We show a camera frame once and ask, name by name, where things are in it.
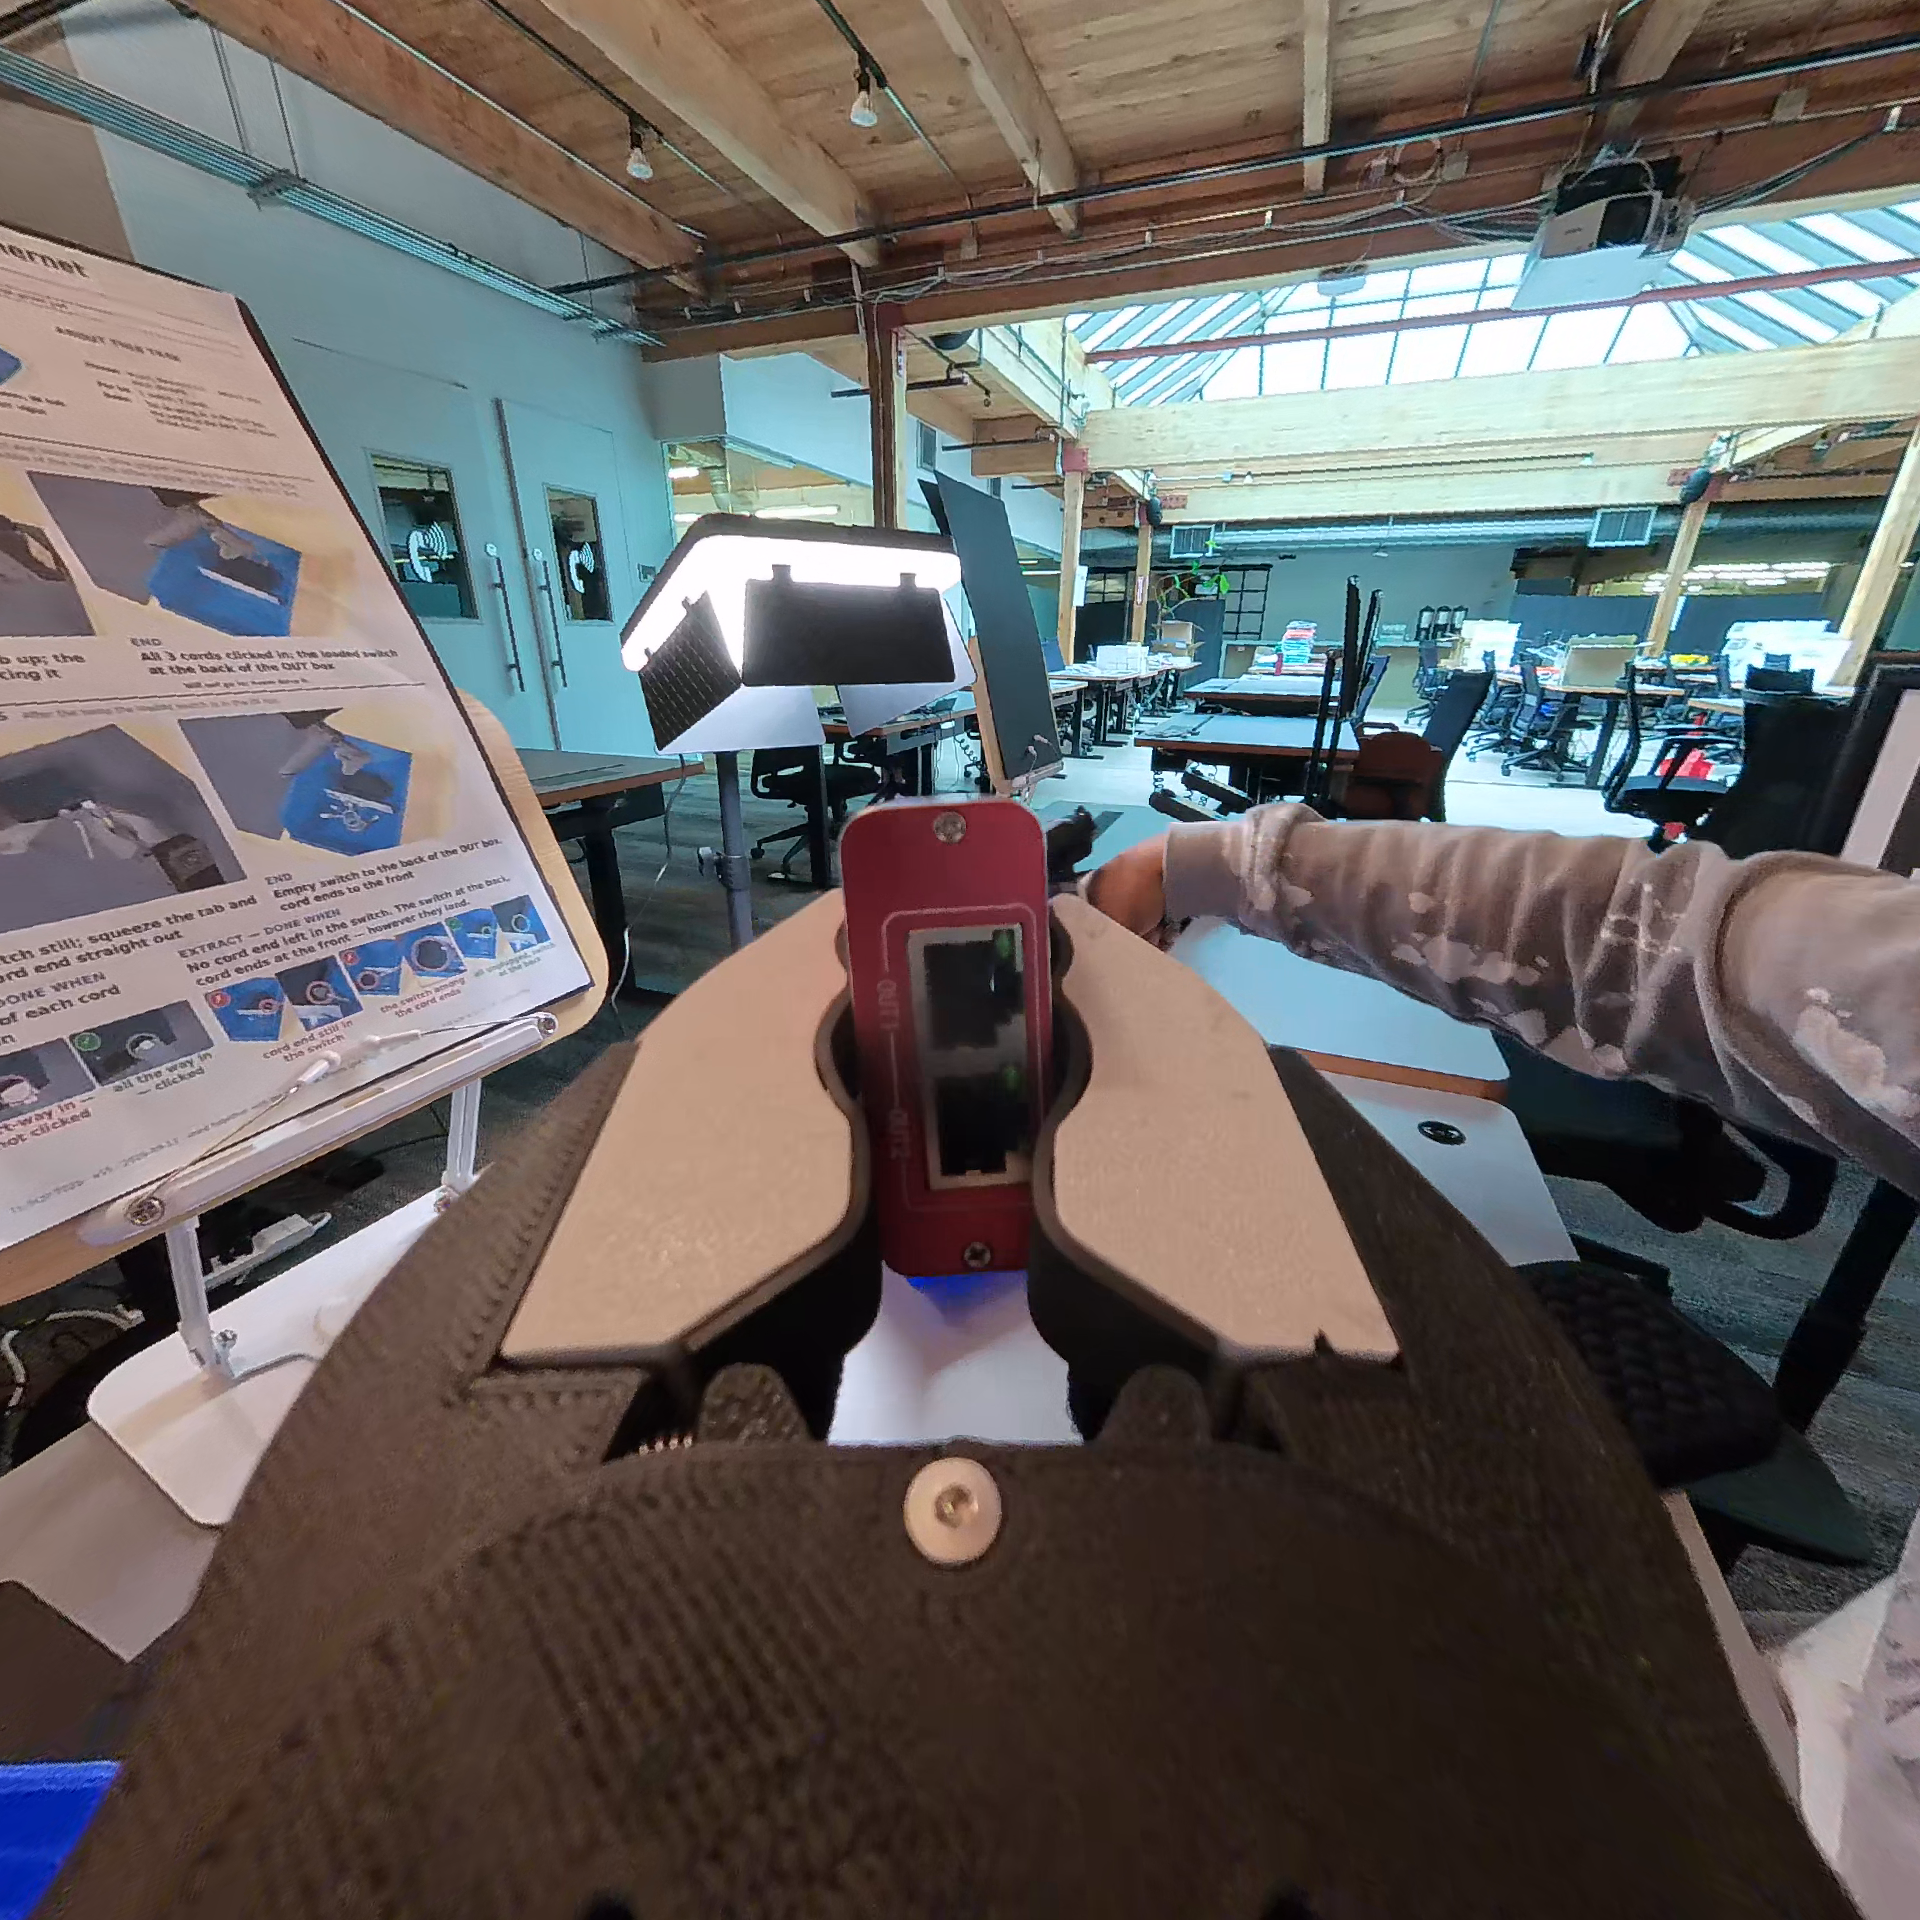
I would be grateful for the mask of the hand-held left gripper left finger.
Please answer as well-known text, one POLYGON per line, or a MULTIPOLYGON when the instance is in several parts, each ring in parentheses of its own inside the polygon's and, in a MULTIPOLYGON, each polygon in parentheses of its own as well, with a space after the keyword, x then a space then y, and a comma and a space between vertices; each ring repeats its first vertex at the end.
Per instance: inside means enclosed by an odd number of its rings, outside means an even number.
POLYGON ((639 1367, 686 1416, 723 1368, 768 1367, 829 1433, 880 1302, 849 1026, 841 891, 679 995, 631 1052, 500 1359, 639 1367))

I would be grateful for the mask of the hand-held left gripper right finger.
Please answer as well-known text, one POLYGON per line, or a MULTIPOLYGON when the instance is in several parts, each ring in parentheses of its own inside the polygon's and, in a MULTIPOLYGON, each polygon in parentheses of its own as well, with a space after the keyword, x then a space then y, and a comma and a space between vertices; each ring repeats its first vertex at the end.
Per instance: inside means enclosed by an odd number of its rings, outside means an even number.
POLYGON ((1052 901, 1058 1089, 1030 1177, 1029 1309, 1095 1437, 1146 1368, 1231 1433, 1252 1375, 1394 1367, 1400 1337, 1255 1029, 1090 901, 1052 901))

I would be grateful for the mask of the red ethernet switch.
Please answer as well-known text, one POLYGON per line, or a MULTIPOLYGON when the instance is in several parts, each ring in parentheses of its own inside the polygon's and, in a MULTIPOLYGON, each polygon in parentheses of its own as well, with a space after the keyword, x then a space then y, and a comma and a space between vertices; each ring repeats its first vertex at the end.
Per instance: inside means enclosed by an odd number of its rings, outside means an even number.
POLYGON ((1043 823, 1004 799, 886 802, 841 873, 880 1259, 913 1283, 1023 1271, 1052 1083, 1043 823))

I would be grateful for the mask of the person's right forearm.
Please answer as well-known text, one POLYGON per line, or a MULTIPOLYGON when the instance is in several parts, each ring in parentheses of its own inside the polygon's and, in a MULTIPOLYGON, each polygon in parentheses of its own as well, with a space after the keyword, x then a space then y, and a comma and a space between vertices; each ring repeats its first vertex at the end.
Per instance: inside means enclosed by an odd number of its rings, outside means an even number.
POLYGON ((1812 852, 1326 822, 1264 805, 1164 843, 1216 918, 1919 1194, 1919 887, 1812 852))

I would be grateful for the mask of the person's right hand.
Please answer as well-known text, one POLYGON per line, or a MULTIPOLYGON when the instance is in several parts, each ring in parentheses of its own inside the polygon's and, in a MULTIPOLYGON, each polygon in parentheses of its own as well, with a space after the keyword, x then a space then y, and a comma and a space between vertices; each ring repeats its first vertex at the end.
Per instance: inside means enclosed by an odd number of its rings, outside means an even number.
POLYGON ((1155 949, 1166 949, 1179 923, 1166 918, 1164 852, 1170 833, 1144 837, 1092 868, 1077 896, 1155 949))

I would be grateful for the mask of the wooden easel with black board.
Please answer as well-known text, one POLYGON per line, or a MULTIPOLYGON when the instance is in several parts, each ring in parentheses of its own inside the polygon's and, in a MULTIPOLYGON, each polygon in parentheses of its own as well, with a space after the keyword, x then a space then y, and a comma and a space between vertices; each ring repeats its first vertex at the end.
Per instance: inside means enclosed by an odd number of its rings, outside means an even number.
POLYGON ((975 706, 989 782, 1002 799, 1030 799, 1063 773, 1054 687, 1022 557, 1002 500, 937 475, 922 492, 962 566, 975 622, 975 706))

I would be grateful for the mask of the studio light panel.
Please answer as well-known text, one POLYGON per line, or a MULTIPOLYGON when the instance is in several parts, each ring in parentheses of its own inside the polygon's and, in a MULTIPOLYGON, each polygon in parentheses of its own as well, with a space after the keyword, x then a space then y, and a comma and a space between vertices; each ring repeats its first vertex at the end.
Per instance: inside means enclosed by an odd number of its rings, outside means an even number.
POLYGON ((832 882, 826 730, 833 687, 849 733, 875 733, 969 690, 949 609, 962 569, 937 536, 739 515, 699 516, 622 631, 653 740, 717 762, 733 949, 753 937, 741 757, 800 754, 813 881, 832 882))

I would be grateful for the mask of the brown office desk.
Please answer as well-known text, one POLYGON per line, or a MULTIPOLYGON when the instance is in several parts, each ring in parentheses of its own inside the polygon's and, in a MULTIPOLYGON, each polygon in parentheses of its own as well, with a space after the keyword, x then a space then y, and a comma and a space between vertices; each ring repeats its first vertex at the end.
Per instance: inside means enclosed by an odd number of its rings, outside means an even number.
POLYGON ((629 910, 618 867, 616 830, 662 819, 666 794, 704 771, 699 758, 595 757, 556 748, 518 748, 521 768, 555 837, 578 845, 595 928, 621 977, 629 953, 629 910))

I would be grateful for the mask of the black office chair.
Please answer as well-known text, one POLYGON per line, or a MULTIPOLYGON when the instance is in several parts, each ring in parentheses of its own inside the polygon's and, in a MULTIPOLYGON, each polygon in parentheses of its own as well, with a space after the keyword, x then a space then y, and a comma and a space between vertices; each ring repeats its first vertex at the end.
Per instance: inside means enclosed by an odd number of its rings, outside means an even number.
MULTIPOLYGON (((1642 1083, 1600 1083, 1501 1041, 1508 1105, 1549 1177, 1609 1188, 1653 1227, 1717 1222, 1784 1242, 1827 1217, 1839 1164, 1642 1083)), ((1915 1200, 1875 1180, 1839 1261, 1762 1380, 1669 1296, 1669 1271, 1575 1238, 1575 1261, 1524 1265, 1657 1488, 1684 1494, 1719 1569, 1760 1546, 1832 1569, 1874 1546, 1808 1433, 1860 1352, 1915 1200)))

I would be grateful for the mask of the instruction sheet on clipboard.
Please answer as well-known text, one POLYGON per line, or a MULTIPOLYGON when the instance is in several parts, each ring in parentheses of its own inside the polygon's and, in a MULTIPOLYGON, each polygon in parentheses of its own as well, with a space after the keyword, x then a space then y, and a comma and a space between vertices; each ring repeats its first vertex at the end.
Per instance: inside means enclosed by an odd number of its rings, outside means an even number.
POLYGON ((209 1313, 234 1198, 584 1026, 609 961, 249 313, 3 240, 6 1298, 165 1242, 177 1327, 88 1394, 192 1523, 237 1508, 366 1276, 209 1313))

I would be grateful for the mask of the framed black white marker sign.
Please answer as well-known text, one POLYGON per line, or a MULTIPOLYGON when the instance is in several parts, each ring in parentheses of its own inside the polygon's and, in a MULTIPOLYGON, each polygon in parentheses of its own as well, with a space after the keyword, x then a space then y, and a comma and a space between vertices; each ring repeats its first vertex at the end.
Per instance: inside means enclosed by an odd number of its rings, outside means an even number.
POLYGON ((1839 760, 1839 857, 1919 877, 1919 656, 1875 660, 1839 760))

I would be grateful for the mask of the ceiling projector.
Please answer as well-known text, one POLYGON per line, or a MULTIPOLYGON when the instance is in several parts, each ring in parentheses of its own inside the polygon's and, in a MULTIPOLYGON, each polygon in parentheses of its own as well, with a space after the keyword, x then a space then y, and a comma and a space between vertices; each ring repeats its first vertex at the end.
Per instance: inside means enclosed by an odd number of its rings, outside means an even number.
POLYGON ((1644 291, 1689 240, 1676 154, 1617 154, 1571 177, 1525 253, 1511 311, 1610 305, 1644 291))

